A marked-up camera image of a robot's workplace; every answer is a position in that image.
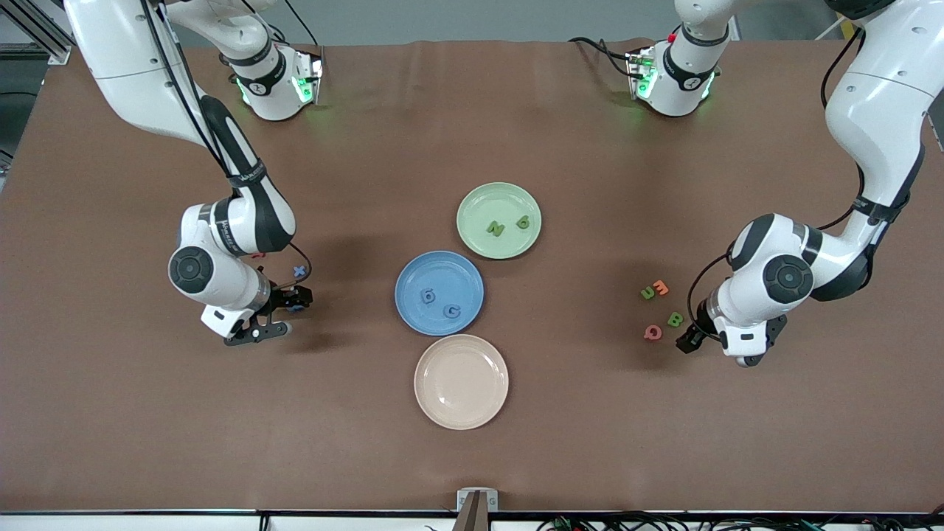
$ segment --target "table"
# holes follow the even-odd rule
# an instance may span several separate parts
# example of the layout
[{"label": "table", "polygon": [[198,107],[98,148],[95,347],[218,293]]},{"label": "table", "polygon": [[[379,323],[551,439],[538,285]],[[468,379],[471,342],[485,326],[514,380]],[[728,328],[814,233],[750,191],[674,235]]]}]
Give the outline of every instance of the table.
[{"label": "table", "polygon": [[[681,119],[575,44],[330,48],[321,105],[284,123],[239,102],[215,51],[189,50],[314,261],[295,332],[239,349],[166,278],[183,210],[228,192],[218,169],[122,122],[74,54],[0,196],[0,509],[439,508],[476,485],[505,509],[929,510],[944,490],[930,134],[872,284],[793,312],[759,367],[642,338],[755,216],[821,224],[850,203],[818,100],[838,45],[733,43]],[[468,332],[512,386],[493,421],[451,432],[416,404],[433,339],[397,317],[393,287],[422,252],[471,255],[455,210],[493,180],[528,189],[545,224],[518,259],[470,256],[486,302]],[[298,260],[260,264],[279,282]],[[656,280],[670,293],[643,300]]]}]

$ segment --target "beige plate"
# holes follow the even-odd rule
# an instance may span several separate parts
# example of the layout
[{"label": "beige plate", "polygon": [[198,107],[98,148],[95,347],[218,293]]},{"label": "beige plate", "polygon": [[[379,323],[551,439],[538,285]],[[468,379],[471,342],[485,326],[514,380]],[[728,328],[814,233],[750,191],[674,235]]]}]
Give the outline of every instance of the beige plate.
[{"label": "beige plate", "polygon": [[491,420],[505,403],[508,368],[488,341],[450,335],[423,352],[413,390],[433,422],[450,430],[471,430]]}]

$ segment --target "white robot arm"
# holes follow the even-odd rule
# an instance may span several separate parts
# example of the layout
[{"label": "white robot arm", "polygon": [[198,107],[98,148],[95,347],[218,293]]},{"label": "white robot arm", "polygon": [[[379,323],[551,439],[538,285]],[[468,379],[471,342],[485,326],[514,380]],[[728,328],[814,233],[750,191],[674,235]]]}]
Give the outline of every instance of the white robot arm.
[{"label": "white robot arm", "polygon": [[731,41],[729,21],[758,0],[675,0],[682,25],[669,41],[640,51],[632,93],[666,116],[684,116],[708,96],[717,61]]},{"label": "white robot arm", "polygon": [[236,73],[243,101],[265,120],[284,120],[317,99],[318,56],[274,43],[259,16],[276,0],[180,0],[167,6],[172,22],[210,41]]},{"label": "white robot arm", "polygon": [[[287,334],[288,324],[272,322],[272,312],[308,306],[311,291],[275,286],[239,257],[291,245],[295,216],[226,106],[194,83],[163,3],[66,0],[65,8],[115,112],[135,127],[205,146],[232,188],[229,197],[184,213],[171,282],[206,304],[201,319],[229,345]],[[259,315],[268,317],[265,325]]]},{"label": "white robot arm", "polygon": [[862,193],[839,236],[779,214],[741,231],[731,278],[701,302],[676,342],[686,352],[711,336],[743,367],[756,365],[809,297],[837,300],[868,282],[875,249],[909,198],[923,160],[920,130],[944,89],[944,2],[834,0],[868,39],[826,110],[836,141],[859,164]]}]

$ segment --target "plate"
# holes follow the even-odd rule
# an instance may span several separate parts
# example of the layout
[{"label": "plate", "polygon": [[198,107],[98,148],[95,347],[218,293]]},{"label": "plate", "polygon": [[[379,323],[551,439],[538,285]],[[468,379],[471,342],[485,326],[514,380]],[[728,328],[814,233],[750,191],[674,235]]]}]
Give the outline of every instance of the plate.
[{"label": "plate", "polygon": [[423,352],[413,390],[433,422],[450,430],[471,430],[491,420],[505,403],[508,368],[488,341],[451,335]]},{"label": "plate", "polygon": [[485,284],[468,258],[434,250],[403,268],[396,279],[394,300],[400,316],[417,332],[456,334],[479,315]]},{"label": "plate", "polygon": [[524,188],[490,182],[465,196],[456,214],[456,228],[463,242],[481,256],[514,258],[537,240],[541,209]]}]

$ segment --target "blue plate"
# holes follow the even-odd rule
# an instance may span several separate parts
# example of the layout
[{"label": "blue plate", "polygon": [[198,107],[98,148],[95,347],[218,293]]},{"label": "blue plate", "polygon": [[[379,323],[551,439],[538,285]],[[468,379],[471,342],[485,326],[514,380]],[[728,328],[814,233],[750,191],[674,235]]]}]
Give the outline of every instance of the blue plate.
[{"label": "blue plate", "polygon": [[426,335],[456,334],[479,315],[485,284],[461,254],[434,250],[413,258],[396,279],[396,310]]}]

